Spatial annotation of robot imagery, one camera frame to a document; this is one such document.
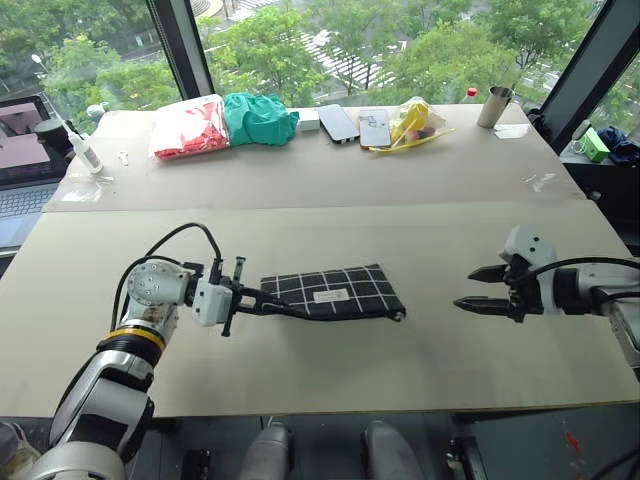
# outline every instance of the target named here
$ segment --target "teal cloth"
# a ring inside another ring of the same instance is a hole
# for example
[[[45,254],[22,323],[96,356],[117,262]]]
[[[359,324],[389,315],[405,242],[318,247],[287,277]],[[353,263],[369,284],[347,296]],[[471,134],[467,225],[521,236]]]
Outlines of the teal cloth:
[[[289,113],[277,95],[230,93],[224,97],[224,120],[231,146],[245,143],[285,145],[296,132],[300,114]]]

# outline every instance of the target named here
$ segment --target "window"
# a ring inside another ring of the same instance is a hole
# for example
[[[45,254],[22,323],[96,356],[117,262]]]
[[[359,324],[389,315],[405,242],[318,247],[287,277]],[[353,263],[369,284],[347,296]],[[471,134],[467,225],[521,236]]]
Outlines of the window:
[[[627,67],[590,117],[595,130],[617,127],[640,144],[640,56]]]
[[[144,0],[0,0],[0,99],[34,94],[86,133],[180,100]]]
[[[289,106],[478,102],[515,86],[539,106],[602,0],[224,0],[197,16],[218,93]]]

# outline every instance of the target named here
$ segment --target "green foliage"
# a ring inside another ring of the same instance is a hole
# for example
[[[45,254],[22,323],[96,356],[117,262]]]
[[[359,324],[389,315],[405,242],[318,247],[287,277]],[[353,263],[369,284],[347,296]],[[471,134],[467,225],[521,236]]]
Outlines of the green foliage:
[[[547,98],[546,90],[543,90],[542,88],[528,87],[526,85],[518,85],[516,93],[520,95],[524,101],[532,102],[536,106],[542,105],[544,100]]]
[[[360,59],[363,64],[370,63],[396,43],[401,28],[400,6],[396,0],[315,0],[312,5],[318,24],[332,32],[325,53],[347,64],[345,71],[336,73],[347,95],[351,95],[356,88],[355,62]]]
[[[99,103],[95,87],[98,72],[115,67],[119,55],[104,44],[96,44],[85,35],[64,41],[62,47],[51,49],[50,73],[43,84],[47,95],[53,97],[64,113],[85,125],[88,117],[85,109]]]
[[[214,43],[211,41],[212,35],[216,33],[216,28],[219,27],[221,23],[220,17],[200,17],[196,19],[196,26],[203,50],[206,51],[214,46]]]
[[[126,35],[149,29],[139,0],[0,0],[0,78],[33,71],[31,54],[46,63],[50,49],[68,38],[84,34],[126,53],[135,45]]]
[[[439,21],[454,23],[460,14],[468,12],[471,0],[409,0],[407,3],[406,33],[411,38],[431,29]]]
[[[255,16],[207,38],[217,91],[280,96],[286,105],[309,106],[327,76],[302,44],[307,16],[298,10],[260,9]]]
[[[589,0],[490,0],[483,15],[493,40],[517,51],[521,69],[541,56],[566,58],[589,26]]]
[[[155,110],[181,100],[164,61],[118,63],[98,74],[96,88],[112,110]]]
[[[487,86],[504,75],[513,55],[494,44],[482,26],[441,22],[389,59],[385,71],[396,79],[374,92],[373,98],[384,105],[399,104],[414,95],[429,103],[456,103],[468,87],[475,86],[482,102]]]
[[[591,115],[598,130],[609,125],[640,137],[640,56],[629,65]]]
[[[180,100],[165,61],[123,62],[115,50],[84,35],[51,50],[45,92],[84,131],[95,125],[89,105],[108,102],[111,109],[156,109]]]

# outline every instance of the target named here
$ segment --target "black cable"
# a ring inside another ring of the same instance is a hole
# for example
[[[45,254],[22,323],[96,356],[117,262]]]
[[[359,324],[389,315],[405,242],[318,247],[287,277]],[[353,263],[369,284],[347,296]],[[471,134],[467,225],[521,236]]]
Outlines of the black cable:
[[[530,272],[525,273],[521,277],[510,280],[509,285],[519,285],[531,278],[537,277],[541,273],[548,272],[549,270],[555,270],[556,268],[564,267],[567,265],[577,265],[580,263],[607,263],[611,265],[622,265],[624,267],[636,268],[640,270],[639,262],[634,262],[633,260],[625,260],[623,258],[611,258],[611,257],[568,258],[566,260],[559,260],[557,262],[552,262],[547,265],[544,265],[543,267],[536,268],[535,270],[531,270]]]
[[[167,233],[164,237],[162,237],[160,240],[158,240],[146,253],[146,255],[144,257],[142,257],[143,259],[150,259],[152,258],[151,255],[153,255],[162,245],[164,245],[165,243],[167,243],[167,241],[169,241],[172,237],[174,237],[176,234],[182,232],[183,230],[187,230],[189,228],[199,228],[200,230],[202,230],[205,234],[205,236],[207,237],[207,240],[209,241],[209,244],[211,245],[211,248],[213,249],[213,252],[215,254],[215,258],[213,261],[213,267],[211,268],[211,273],[209,275],[209,282],[210,283],[219,283],[220,282],[220,276],[221,276],[221,272],[220,272],[220,264],[222,263],[222,253],[220,252],[220,248],[218,247],[218,244],[216,243],[215,239],[213,238],[213,235],[211,234],[211,231],[207,228],[206,225],[203,225],[202,223],[197,223],[197,222],[189,222],[189,223],[185,223],[184,225],[180,225],[179,227],[174,228],[173,230],[171,230],[169,233]],[[124,284],[124,281],[126,281],[126,276],[131,272],[131,270],[127,269],[127,271],[125,271],[124,273],[124,277],[120,279],[120,282],[122,282]],[[119,303],[120,303],[120,292],[122,290],[122,286],[120,284],[118,284],[118,291],[116,293],[116,302],[113,306],[113,313],[111,316],[111,331],[113,331],[113,329],[115,328],[116,324],[118,323],[118,307],[119,307]],[[127,293],[124,297],[124,302],[122,304],[122,316],[124,316],[125,312],[127,311],[127,307],[129,306],[129,294]]]
[[[633,462],[631,468],[629,469],[629,473],[625,477],[625,480],[633,480],[636,474],[640,471],[640,457],[636,458],[636,461]]]
[[[613,470],[618,468],[623,463],[631,460],[633,457],[638,455],[638,453],[640,453],[640,445],[628,451],[627,453],[617,458],[616,460],[606,464],[604,467],[598,470],[598,472],[593,477],[591,477],[591,480],[601,480],[602,478],[605,477],[605,475],[611,473]]]
[[[169,239],[171,239],[171,237],[173,237],[176,234],[182,232],[183,230],[187,230],[188,228],[199,228],[200,230],[202,230],[204,232],[205,236],[207,237],[207,240],[209,240],[209,244],[211,244],[211,248],[213,248],[213,251],[216,254],[216,258],[218,260],[222,259],[222,253],[220,253],[220,249],[218,248],[218,244],[216,243],[215,239],[213,238],[213,235],[211,235],[211,232],[209,231],[209,229],[205,225],[203,225],[201,223],[196,223],[196,222],[185,223],[184,225],[180,225],[179,227],[176,227],[173,230],[171,230],[164,237],[162,237],[160,240],[158,240],[153,247],[151,247],[149,249],[149,251],[147,252],[147,255],[154,254],[156,252],[156,250],[158,250],[158,248],[160,248],[162,245],[167,243],[167,241]]]
[[[640,292],[619,292],[612,293],[611,295],[603,295],[598,299],[598,303],[602,305],[604,302],[610,302],[611,300],[618,300],[619,298],[639,298]]]
[[[127,269],[124,271],[124,273],[122,274],[122,276],[120,277],[120,281],[118,282],[118,286],[116,288],[116,296],[113,299],[113,311],[111,312],[111,328],[109,329],[110,332],[113,332],[116,329],[116,325],[118,324],[118,308],[120,307],[120,294],[122,293],[122,287],[124,287],[124,282],[127,281],[127,277],[136,266],[146,262],[147,260],[164,260],[165,262],[170,262],[175,265],[180,265],[180,262],[178,262],[177,260],[174,260],[173,258],[169,258],[169,257],[163,257],[162,255],[147,255],[147,256],[138,258],[131,265],[129,265]],[[125,312],[126,312],[126,305],[128,304],[128,299],[129,299],[129,295],[127,295],[127,298],[125,298],[125,307],[124,307]]]

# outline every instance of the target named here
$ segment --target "yellow ring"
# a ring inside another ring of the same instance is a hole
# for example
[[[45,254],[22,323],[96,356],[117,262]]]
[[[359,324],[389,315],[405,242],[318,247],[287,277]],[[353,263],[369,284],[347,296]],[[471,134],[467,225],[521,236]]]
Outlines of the yellow ring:
[[[160,349],[160,352],[164,352],[164,343],[160,340],[160,337],[146,330],[142,330],[141,328],[121,328],[111,332],[107,335],[107,338],[118,337],[120,335],[137,335],[139,337],[144,337],[155,343]]]

